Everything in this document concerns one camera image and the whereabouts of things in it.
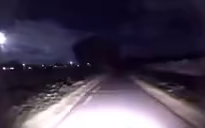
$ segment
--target night sky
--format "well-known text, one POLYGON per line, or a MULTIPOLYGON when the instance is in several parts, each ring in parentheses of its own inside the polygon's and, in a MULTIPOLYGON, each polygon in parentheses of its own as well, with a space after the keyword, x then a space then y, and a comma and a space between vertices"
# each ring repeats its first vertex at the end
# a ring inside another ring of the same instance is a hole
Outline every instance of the night sky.
POLYGON ((0 29, 6 30, 8 43, 0 47, 0 61, 75 60, 72 45, 95 35, 117 42, 123 57, 176 56, 203 50, 201 16, 185 0, 7 0, 4 3, 6 8, 0 5, 0 29))

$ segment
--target illuminated road surface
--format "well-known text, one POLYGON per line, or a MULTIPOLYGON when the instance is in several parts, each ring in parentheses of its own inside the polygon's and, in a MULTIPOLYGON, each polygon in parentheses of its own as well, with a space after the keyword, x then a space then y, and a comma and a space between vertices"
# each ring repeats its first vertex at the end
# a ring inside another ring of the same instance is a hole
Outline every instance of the illuminated road surface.
POLYGON ((101 82, 57 128, 190 128, 127 78, 101 82))

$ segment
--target street light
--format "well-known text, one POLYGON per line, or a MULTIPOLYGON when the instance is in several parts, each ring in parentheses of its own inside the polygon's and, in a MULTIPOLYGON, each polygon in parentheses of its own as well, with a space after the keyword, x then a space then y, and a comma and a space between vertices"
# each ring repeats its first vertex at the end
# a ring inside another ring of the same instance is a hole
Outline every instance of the street light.
POLYGON ((70 61, 70 62, 69 62, 69 64, 70 64, 70 65, 73 65, 73 62, 72 62, 72 61, 70 61))
POLYGON ((5 44, 6 43, 6 36, 5 33, 0 32, 0 44, 5 44))

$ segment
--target road edge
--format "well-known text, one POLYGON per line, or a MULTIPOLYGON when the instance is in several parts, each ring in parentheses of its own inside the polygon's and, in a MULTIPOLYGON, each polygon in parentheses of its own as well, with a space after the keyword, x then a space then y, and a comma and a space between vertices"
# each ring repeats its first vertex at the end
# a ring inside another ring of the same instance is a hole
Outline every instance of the road edge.
POLYGON ((104 77, 100 76, 88 81, 85 85, 82 85, 74 92, 65 96, 59 104, 52 105, 47 111, 39 113, 32 119, 24 122, 21 128, 56 128, 57 125, 60 124, 60 122, 62 122, 62 120, 64 120, 64 118, 75 108, 75 106, 78 105, 87 92, 98 85, 103 79, 104 77), (45 122, 45 124, 42 126, 39 121, 45 122))
POLYGON ((137 78, 135 76, 131 76, 130 78, 149 96, 162 104, 165 108, 167 108, 171 113, 176 115, 182 121, 193 128, 205 128, 205 114, 202 114, 199 112, 199 110, 196 110, 195 108, 187 106, 183 102, 174 99, 166 92, 153 87, 150 83, 140 80, 140 78, 137 78))

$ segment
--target dark sky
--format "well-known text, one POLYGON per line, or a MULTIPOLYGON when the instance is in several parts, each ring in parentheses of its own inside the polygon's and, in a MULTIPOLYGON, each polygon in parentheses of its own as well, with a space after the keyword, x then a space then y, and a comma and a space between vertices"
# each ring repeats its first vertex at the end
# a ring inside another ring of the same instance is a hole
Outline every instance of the dark sky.
POLYGON ((0 49, 0 60, 33 63, 73 60, 71 46, 92 35, 118 42, 123 56, 175 56, 202 50, 201 16, 189 0, 9 3, 9 7, 0 10, 3 21, 0 25, 13 23, 6 28, 11 39, 4 50, 0 49))

